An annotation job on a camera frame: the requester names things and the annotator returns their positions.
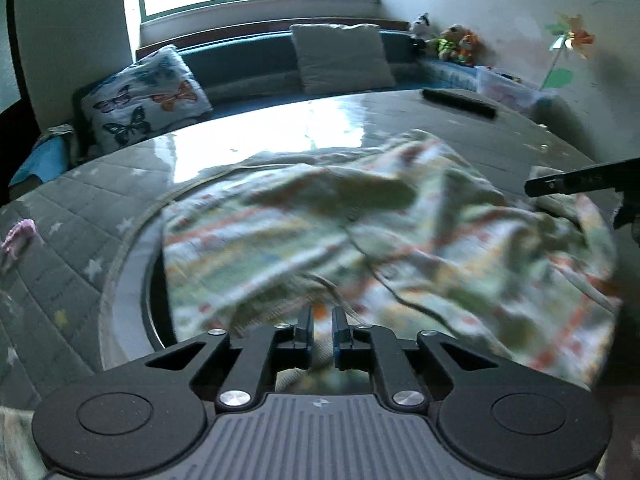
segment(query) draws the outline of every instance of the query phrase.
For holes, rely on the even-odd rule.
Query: black circular pad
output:
[[[566,418],[562,404],[538,394],[508,395],[494,404],[492,412],[503,428],[526,435],[551,433]]]
[[[120,435],[141,428],[152,413],[151,404],[140,396],[102,394],[80,406],[78,420],[92,433]]]
[[[454,385],[437,416],[451,450],[508,478],[564,478],[594,467],[611,429],[592,395],[544,374],[532,380],[532,370],[511,371],[468,372]]]
[[[79,383],[36,410],[33,438],[49,468],[69,476],[143,476],[187,452],[206,427],[186,384]]]

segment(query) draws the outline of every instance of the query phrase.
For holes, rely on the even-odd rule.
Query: black remote control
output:
[[[497,107],[459,94],[423,88],[422,97],[433,103],[471,112],[491,120],[494,120],[498,114]]]

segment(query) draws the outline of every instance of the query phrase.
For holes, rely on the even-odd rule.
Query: butterfly print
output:
[[[143,82],[147,86],[158,86],[159,78],[174,79],[175,72],[171,66],[171,60],[167,57],[163,57],[158,66],[154,70],[137,70],[134,72],[133,77],[140,82]]]
[[[104,81],[102,81],[101,83],[98,83],[95,88],[93,88],[90,92],[89,95],[96,95],[98,93],[98,90],[100,88],[102,88],[103,86],[107,86],[109,83],[113,83],[114,81],[116,81],[116,79],[118,78],[118,74],[113,74],[110,75],[107,79],[105,79]]]
[[[155,103],[160,103],[160,107],[165,112],[173,112],[176,101],[197,101],[198,95],[193,91],[191,83],[183,81],[180,83],[180,88],[177,94],[156,94],[151,98]]]
[[[113,112],[116,108],[124,108],[131,101],[131,96],[129,95],[129,85],[123,86],[119,91],[118,95],[112,99],[107,99],[106,101],[100,101],[94,105],[96,110],[100,110],[103,114],[108,114],[109,112]]]
[[[129,124],[107,123],[102,127],[113,135],[120,146],[145,140],[151,133],[151,124],[145,121],[145,109],[142,106],[133,110]]]

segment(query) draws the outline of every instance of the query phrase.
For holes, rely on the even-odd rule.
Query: plastic storage box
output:
[[[476,66],[478,71],[478,93],[528,116],[540,100],[551,97],[551,92],[539,91],[532,84],[516,82],[501,76],[485,66]]]

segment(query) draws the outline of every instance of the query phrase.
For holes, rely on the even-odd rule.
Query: paper flower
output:
[[[545,28],[555,36],[559,36],[551,45],[549,50],[561,50],[567,47],[575,50],[583,59],[587,59],[588,46],[592,45],[596,37],[584,30],[582,16],[578,14],[570,18],[565,14],[560,14],[558,23],[547,25]]]

